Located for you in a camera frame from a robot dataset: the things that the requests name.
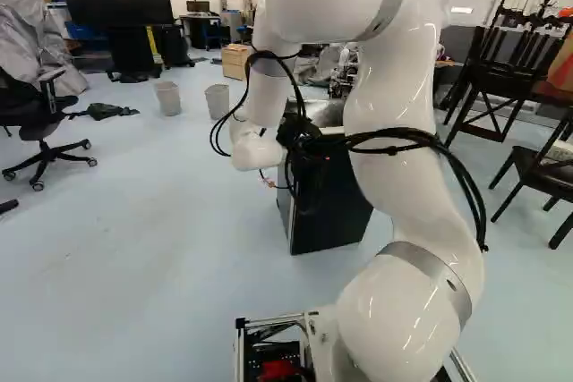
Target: black pedestal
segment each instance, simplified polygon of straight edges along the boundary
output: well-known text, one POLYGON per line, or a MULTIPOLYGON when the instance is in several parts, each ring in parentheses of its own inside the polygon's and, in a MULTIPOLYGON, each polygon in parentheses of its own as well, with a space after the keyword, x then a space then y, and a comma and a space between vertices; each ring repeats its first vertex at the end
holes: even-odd
MULTIPOLYGON (((337 134, 322 139, 341 137, 337 134)), ((320 202, 314 213, 302 215, 289 191, 278 190, 278 209, 292 255, 336 248, 363 239, 373 209, 358 187, 348 151, 341 148, 331 155, 328 164, 324 173, 318 166, 308 167, 297 171, 294 178, 297 201, 301 205, 320 202)), ((278 168, 278 185, 286 185, 283 166, 278 168)))
POLYGON ((114 70, 107 71, 111 81, 142 82, 161 75, 161 65, 155 64, 145 27, 113 28, 107 31, 114 70))

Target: cable bundle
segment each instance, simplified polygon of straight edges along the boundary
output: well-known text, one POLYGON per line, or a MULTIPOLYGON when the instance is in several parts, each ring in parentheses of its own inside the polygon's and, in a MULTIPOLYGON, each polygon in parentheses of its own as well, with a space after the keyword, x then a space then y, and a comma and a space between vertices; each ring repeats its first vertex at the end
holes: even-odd
POLYGON ((437 153, 443 155, 449 162, 454 175, 458 179, 458 182, 466 196, 467 203, 471 209, 472 216, 475 222, 476 230, 476 241, 480 247, 481 251, 488 251, 488 247, 485 244, 485 233, 487 226, 487 215, 485 210, 485 204, 483 203, 483 197, 475 184, 474 179, 471 174, 464 167, 463 163, 448 149, 446 148, 437 136, 431 135, 428 132, 422 130, 417 130, 408 127, 395 127, 389 129, 381 129, 376 132, 365 132, 357 133, 354 135, 346 136, 344 139, 337 140, 336 142, 331 142, 328 144, 317 145, 320 141, 320 136, 317 136, 315 131, 318 129, 312 125, 311 120, 306 117, 306 109, 304 106, 304 99, 302 93, 298 87, 295 76, 290 71, 288 66, 285 64, 284 60, 288 58, 293 58, 296 55, 291 55, 289 57, 279 57, 270 51, 258 51, 255 48, 255 52, 250 55, 245 64, 245 74, 247 77, 247 88, 237 105, 229 111, 223 118, 221 118, 210 132, 210 144, 215 152, 223 157, 231 157, 230 154, 226 153, 220 147, 218 136, 225 123, 229 120, 231 115, 234 115, 236 111, 243 106, 247 96, 249 94, 249 79, 251 75, 252 66, 260 59, 272 59, 278 62, 282 69, 285 71, 286 76, 290 80, 293 90, 295 91, 297 112, 294 119, 291 121, 286 121, 285 124, 281 125, 281 128, 289 127, 287 132, 282 132, 279 129, 278 141, 281 145, 286 147, 286 159, 284 164, 284 174, 286 180, 286 188, 291 193, 293 199, 295 200, 295 205, 298 212, 301 215, 310 215, 315 213, 320 207, 320 200, 312 202, 303 208, 300 204, 299 198, 296 193, 295 185, 292 184, 290 179, 290 174, 292 172, 294 163, 313 163, 318 164, 321 167, 321 174, 317 175, 317 182, 315 183, 315 195, 320 195, 322 179, 325 175, 326 169, 328 168, 328 160, 334 150, 340 149, 344 146, 348 151, 355 152, 358 154, 379 154, 386 156, 395 156, 399 152, 430 148, 437 153), (390 146, 380 149, 360 149, 359 145, 365 143, 366 141, 379 138, 392 138, 392 139, 402 139, 409 140, 413 143, 407 144, 401 147, 390 146))

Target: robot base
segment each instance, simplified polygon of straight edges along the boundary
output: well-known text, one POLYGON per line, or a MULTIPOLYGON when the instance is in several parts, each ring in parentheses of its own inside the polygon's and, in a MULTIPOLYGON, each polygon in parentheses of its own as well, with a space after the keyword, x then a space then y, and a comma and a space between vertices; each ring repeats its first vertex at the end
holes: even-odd
MULTIPOLYGON (((369 382, 340 341, 333 306, 277 318, 238 319, 235 382, 271 382, 274 379, 263 376, 263 367, 277 361, 309 369, 316 382, 369 382), (262 337, 258 343, 253 341, 262 337)), ((432 382, 477 382, 477 379, 454 350, 432 382)))

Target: gray cover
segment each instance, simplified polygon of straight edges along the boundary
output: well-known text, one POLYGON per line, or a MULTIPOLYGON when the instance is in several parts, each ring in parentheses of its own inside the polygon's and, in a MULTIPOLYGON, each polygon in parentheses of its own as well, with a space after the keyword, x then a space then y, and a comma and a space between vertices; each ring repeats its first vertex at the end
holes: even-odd
POLYGON ((41 75, 65 67, 56 94, 77 96, 88 82, 71 61, 43 0, 0 0, 0 67, 36 86, 41 75))

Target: silver metal ring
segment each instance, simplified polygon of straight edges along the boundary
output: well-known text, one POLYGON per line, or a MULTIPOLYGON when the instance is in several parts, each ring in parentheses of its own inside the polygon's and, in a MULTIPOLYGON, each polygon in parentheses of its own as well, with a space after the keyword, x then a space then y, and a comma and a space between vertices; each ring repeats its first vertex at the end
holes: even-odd
POLYGON ((389 243, 378 255, 391 255, 397 259, 402 259, 433 281, 442 283, 445 280, 447 285, 444 286, 444 291, 447 292, 449 301, 458 314, 460 330, 464 329, 466 322, 472 316, 472 299, 450 266, 428 250, 410 242, 389 243))
POLYGON ((394 20, 403 0, 382 0, 378 13, 370 25, 358 35, 355 40, 365 41, 380 35, 384 29, 394 20))

